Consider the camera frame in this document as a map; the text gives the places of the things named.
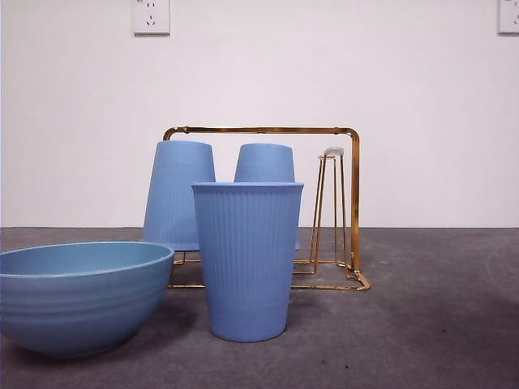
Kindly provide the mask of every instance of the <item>white outlet cover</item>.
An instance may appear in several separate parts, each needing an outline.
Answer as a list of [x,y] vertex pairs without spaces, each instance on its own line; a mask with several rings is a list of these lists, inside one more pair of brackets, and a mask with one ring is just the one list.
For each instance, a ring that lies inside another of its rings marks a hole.
[[136,36],[168,36],[169,25],[169,0],[133,0],[133,33]]
[[519,0],[500,0],[500,35],[519,35]]

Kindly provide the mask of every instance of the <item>small white knob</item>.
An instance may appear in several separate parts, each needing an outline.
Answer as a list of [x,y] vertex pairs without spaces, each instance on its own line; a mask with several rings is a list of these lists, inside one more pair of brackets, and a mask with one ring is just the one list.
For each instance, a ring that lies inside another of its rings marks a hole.
[[344,156],[344,148],[338,146],[328,147],[324,150],[325,156]]

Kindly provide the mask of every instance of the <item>gold cup drying rack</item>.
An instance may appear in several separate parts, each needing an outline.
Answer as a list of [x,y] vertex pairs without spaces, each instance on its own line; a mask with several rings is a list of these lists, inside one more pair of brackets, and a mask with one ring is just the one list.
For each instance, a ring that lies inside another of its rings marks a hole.
[[[205,134],[330,134],[330,135],[348,135],[351,138],[351,203],[350,203],[350,260],[346,259],[346,233],[345,233],[345,200],[344,200],[344,171],[343,171],[343,155],[340,155],[341,162],[341,198],[342,198],[342,218],[343,218],[343,254],[344,259],[338,260],[337,255],[337,158],[336,156],[320,156],[320,169],[317,179],[317,194],[315,198],[314,223],[311,230],[311,250],[308,259],[296,260],[296,265],[311,265],[311,271],[295,271],[294,274],[315,274],[318,270],[319,263],[334,263],[338,267],[342,267],[344,278],[350,281],[358,282],[357,285],[292,285],[292,289],[314,289],[314,290],[367,290],[369,289],[369,281],[362,275],[360,268],[360,252],[358,248],[358,188],[359,188],[359,146],[360,140],[357,131],[351,128],[311,128],[311,127],[237,127],[237,128],[210,128],[210,127],[172,127],[165,133],[163,140],[170,140],[176,133],[205,133]],[[319,259],[320,248],[320,230],[321,230],[321,211],[324,190],[324,174],[326,169],[326,160],[333,161],[334,170],[334,215],[335,215],[335,259]],[[182,260],[175,261],[175,266],[184,265],[186,263],[200,262],[199,259],[186,259],[186,251],[182,253]],[[170,284],[169,289],[198,289],[203,288],[202,284]]]

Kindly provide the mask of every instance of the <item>cup rim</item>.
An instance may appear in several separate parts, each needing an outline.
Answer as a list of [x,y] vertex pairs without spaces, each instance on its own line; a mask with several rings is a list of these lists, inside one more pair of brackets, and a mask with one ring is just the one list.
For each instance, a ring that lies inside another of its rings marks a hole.
[[114,244],[130,244],[132,246],[138,245],[138,246],[155,246],[155,247],[161,247],[164,249],[167,249],[169,251],[168,254],[161,256],[158,259],[154,259],[153,261],[148,261],[145,263],[138,263],[136,265],[130,265],[130,266],[124,266],[124,267],[114,267],[109,269],[103,269],[103,270],[95,270],[95,271],[82,271],[82,272],[72,272],[72,273],[60,273],[60,274],[15,274],[15,273],[0,273],[0,279],[2,278],[16,278],[16,279],[50,279],[50,278],[67,278],[67,277],[83,277],[83,276],[96,276],[100,274],[108,274],[108,273],[115,273],[118,271],[128,271],[137,269],[140,267],[146,267],[151,266],[156,263],[160,263],[163,261],[168,260],[169,258],[173,257],[174,250],[169,248],[168,246],[151,243],[151,242],[139,242],[139,241],[94,241],[94,242],[72,242],[72,243],[59,243],[55,245],[43,245],[43,246],[34,246],[34,247],[25,247],[23,249],[18,250],[11,250],[11,251],[5,251],[3,253],[0,253],[0,259],[2,256],[7,254],[16,254],[24,251],[30,251],[30,250],[38,250],[48,247],[63,247],[63,246],[92,246],[92,245],[114,245]]
[[268,145],[268,146],[274,146],[274,147],[279,147],[279,148],[288,148],[289,150],[292,150],[292,148],[290,146],[286,146],[286,145],[280,144],[280,143],[269,143],[269,142],[244,143],[240,147],[240,149],[242,149],[244,147],[248,147],[248,146],[257,146],[257,145]]
[[212,145],[210,143],[205,143],[205,142],[199,142],[198,140],[178,140],[178,139],[170,139],[170,140],[162,140],[160,142],[157,142],[157,144],[160,144],[160,143],[172,143],[172,142],[175,142],[175,143],[197,143],[197,144],[204,144],[206,146],[209,146],[209,147],[212,147]]
[[304,186],[303,182],[193,182],[191,186],[253,187],[253,186]]

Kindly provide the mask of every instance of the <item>blue bowl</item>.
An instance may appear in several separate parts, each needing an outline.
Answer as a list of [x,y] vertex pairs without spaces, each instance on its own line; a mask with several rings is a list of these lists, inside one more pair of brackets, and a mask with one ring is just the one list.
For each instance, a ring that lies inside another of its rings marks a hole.
[[2,334],[57,358],[111,349],[156,309],[173,254],[143,242],[72,243],[1,253]]

